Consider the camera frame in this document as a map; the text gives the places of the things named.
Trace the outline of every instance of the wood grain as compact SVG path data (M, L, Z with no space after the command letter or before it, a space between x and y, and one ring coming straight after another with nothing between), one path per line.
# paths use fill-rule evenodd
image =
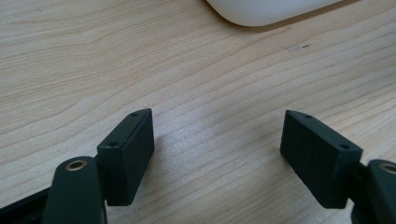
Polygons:
M0 206L151 107L156 151L109 223L349 223L279 154L286 109L396 161L396 2L247 28L205 1L0 2Z

